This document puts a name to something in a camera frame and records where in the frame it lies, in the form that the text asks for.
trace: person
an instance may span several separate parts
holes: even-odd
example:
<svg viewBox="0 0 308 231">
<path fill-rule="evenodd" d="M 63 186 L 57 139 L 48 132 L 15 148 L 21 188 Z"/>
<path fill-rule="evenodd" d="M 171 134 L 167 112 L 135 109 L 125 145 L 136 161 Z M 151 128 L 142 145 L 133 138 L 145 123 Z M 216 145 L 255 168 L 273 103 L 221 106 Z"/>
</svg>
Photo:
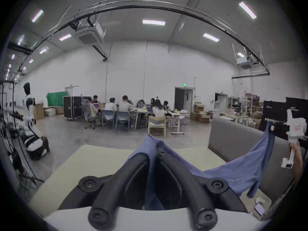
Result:
<svg viewBox="0 0 308 231">
<path fill-rule="evenodd" d="M 151 106 L 154 107 L 155 98 L 151 98 Z"/>
<path fill-rule="evenodd" d="M 144 105 L 144 100 L 143 99 L 139 99 L 137 101 L 137 105 L 136 105 L 136 108 L 143 108 L 145 105 Z"/>
<path fill-rule="evenodd" d="M 303 158 L 299 142 L 297 142 L 297 144 L 291 143 L 290 152 L 291 149 L 294 149 L 294 164 L 293 164 L 294 174 L 295 174 L 294 183 L 295 185 L 297 185 L 303 174 Z"/>
<path fill-rule="evenodd" d="M 99 102 L 97 100 L 97 96 L 96 95 L 93 96 L 92 104 L 94 105 L 95 109 L 98 110 Z"/>
<path fill-rule="evenodd" d="M 130 108 L 130 103 L 129 103 L 129 100 L 128 100 L 128 97 L 126 95 L 124 95 L 122 97 L 122 103 L 120 103 L 119 105 L 119 111 L 128 111 L 129 108 Z"/>
<path fill-rule="evenodd" d="M 96 95 L 94 95 L 94 96 L 93 96 L 93 101 L 92 101 L 92 103 L 98 103 L 98 100 L 97 100 L 97 99 L 98 99 L 98 97 L 97 97 Z"/>
<path fill-rule="evenodd" d="M 109 99 L 109 103 L 105 104 L 105 110 L 112 110 L 112 111 L 116 111 L 117 107 L 115 105 L 115 98 L 110 98 Z"/>
<path fill-rule="evenodd" d="M 167 100 L 164 101 L 164 110 L 167 111 L 167 112 L 169 112 L 169 110 L 170 110 L 170 107 L 168 106 Z"/>
<path fill-rule="evenodd" d="M 90 110 L 93 117 L 96 117 L 97 109 L 94 107 L 93 100 L 90 98 Z"/>
<path fill-rule="evenodd" d="M 165 115 L 164 107 L 159 99 L 156 99 L 154 102 L 153 113 L 155 114 L 155 117 L 164 117 Z"/>
<path fill-rule="evenodd" d="M 291 202 L 292 195 L 295 192 L 295 187 L 299 183 L 302 174 L 303 174 L 303 157 L 301 152 L 301 147 L 299 142 L 296 144 L 290 143 L 289 146 L 289 157 L 291 153 L 291 149 L 294 149 L 294 164 L 292 169 L 294 169 L 294 185 L 293 187 L 287 192 L 287 194 L 283 198 L 279 198 L 274 204 L 270 206 L 270 208 L 265 212 L 263 220 L 278 218 L 281 213 L 284 213 L 285 210 L 288 208 L 288 205 Z"/>
</svg>

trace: ceiling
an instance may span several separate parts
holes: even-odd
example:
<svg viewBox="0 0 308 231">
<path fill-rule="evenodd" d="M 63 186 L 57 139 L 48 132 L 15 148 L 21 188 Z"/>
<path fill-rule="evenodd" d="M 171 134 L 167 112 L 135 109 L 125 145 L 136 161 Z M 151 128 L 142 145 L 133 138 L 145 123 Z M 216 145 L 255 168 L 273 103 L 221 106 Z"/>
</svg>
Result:
<svg viewBox="0 0 308 231">
<path fill-rule="evenodd" d="M 32 0 L 21 14 L 10 40 L 17 43 L 20 36 L 24 35 L 21 45 L 31 48 L 36 42 L 40 42 L 46 37 L 44 34 L 58 23 L 71 5 L 62 21 L 99 1 L 103 0 Z M 182 5 L 189 2 L 189 0 L 168 1 Z M 242 1 L 256 14 L 256 19 L 253 20 L 249 17 L 238 5 Z M 33 23 L 31 19 L 40 9 L 44 13 Z M 261 50 L 267 64 L 291 61 L 304 56 L 300 40 L 291 22 L 275 0 L 200 0 L 195 9 L 228 25 L 257 52 Z M 107 26 L 104 37 L 106 42 L 147 40 L 167 43 L 180 17 L 181 15 L 178 13 L 163 10 L 125 9 L 102 13 L 98 22 L 102 27 Z M 162 20 L 166 24 L 165 26 L 143 25 L 142 19 Z M 40 45 L 25 61 L 23 65 L 26 67 L 25 71 L 29 72 L 47 60 L 81 47 L 74 37 L 64 41 L 59 40 L 61 36 L 73 32 L 73 29 L 67 27 Z M 219 38 L 219 42 L 215 43 L 202 37 L 204 33 Z M 201 50 L 234 65 L 236 60 L 232 43 L 236 53 L 244 54 L 243 46 L 231 37 L 219 29 L 191 17 L 172 43 Z M 40 54 L 41 49 L 45 47 L 48 47 L 48 50 Z M 13 53 L 16 54 L 16 57 L 12 60 Z M 12 79 L 24 57 L 25 55 L 22 53 L 7 49 L 6 57 L 1 65 L 2 75 L 5 76 L 8 64 L 11 64 L 8 79 Z"/>
</svg>

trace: blue cloth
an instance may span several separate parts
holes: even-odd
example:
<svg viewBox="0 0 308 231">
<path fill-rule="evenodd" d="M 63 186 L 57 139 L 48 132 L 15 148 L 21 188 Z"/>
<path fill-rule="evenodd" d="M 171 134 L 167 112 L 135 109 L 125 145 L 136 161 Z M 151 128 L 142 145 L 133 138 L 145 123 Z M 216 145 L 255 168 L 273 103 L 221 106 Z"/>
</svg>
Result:
<svg viewBox="0 0 308 231">
<path fill-rule="evenodd" d="M 271 121 L 267 123 L 264 134 L 246 155 L 206 171 L 200 171 L 168 147 L 163 141 L 147 134 L 144 138 L 143 145 L 141 145 L 138 150 L 134 151 L 128 158 L 129 160 L 135 155 L 142 153 L 146 154 L 150 160 L 148 184 L 144 202 L 145 210 L 164 209 L 155 195 L 154 190 L 153 174 L 157 147 L 162 147 L 165 150 L 165 153 L 178 159 L 193 175 L 198 175 L 207 179 L 221 177 L 228 182 L 231 189 L 238 196 L 240 196 L 247 189 L 250 189 L 247 195 L 249 198 L 253 198 L 261 184 L 264 172 L 273 151 L 275 135 L 269 132 L 269 128 L 272 124 L 273 122 Z"/>
</svg>

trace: gray floor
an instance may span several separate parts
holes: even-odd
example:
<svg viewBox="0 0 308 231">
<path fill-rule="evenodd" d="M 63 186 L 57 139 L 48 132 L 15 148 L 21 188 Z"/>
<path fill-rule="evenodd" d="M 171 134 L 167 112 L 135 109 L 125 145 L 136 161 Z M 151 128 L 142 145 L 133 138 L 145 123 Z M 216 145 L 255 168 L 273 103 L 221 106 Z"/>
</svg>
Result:
<svg viewBox="0 0 308 231">
<path fill-rule="evenodd" d="M 36 176 L 46 180 L 61 164 L 63 164 L 78 148 L 84 144 L 97 145 L 115 149 L 137 149 L 143 143 L 147 134 L 146 128 L 130 130 L 121 127 L 118 131 L 112 130 L 112 126 L 85 129 L 84 119 L 66 121 L 62 115 L 45 117 L 37 121 L 37 128 L 48 138 L 51 153 L 38 161 L 28 158 L 31 168 Z M 155 137 L 162 139 L 173 149 L 193 148 L 204 146 L 209 143 L 211 125 L 190 121 L 189 125 L 182 127 L 184 135 L 171 135 L 167 131 L 164 139 L 161 135 Z"/>
</svg>

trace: white box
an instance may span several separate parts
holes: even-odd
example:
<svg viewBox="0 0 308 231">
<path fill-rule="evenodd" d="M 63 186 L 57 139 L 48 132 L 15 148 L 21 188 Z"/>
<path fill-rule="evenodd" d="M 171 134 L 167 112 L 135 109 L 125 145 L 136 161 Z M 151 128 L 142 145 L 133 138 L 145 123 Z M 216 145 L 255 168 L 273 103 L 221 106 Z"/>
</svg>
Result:
<svg viewBox="0 0 308 231">
<path fill-rule="evenodd" d="M 45 116 L 55 116 L 55 115 L 56 115 L 56 109 L 45 110 Z"/>
</svg>

